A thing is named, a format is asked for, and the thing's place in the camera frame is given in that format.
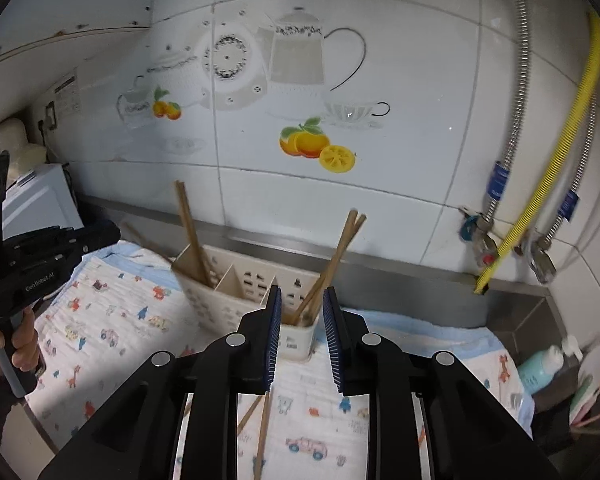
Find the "person's left hand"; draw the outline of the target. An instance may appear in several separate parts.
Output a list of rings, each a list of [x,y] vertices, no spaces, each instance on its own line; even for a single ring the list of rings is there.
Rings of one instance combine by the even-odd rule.
[[[12,334],[12,365],[22,372],[30,372],[38,367],[40,348],[38,348],[38,331],[34,327],[34,312],[31,307],[22,311],[22,321]],[[5,337],[0,332],[0,349],[5,345]]]

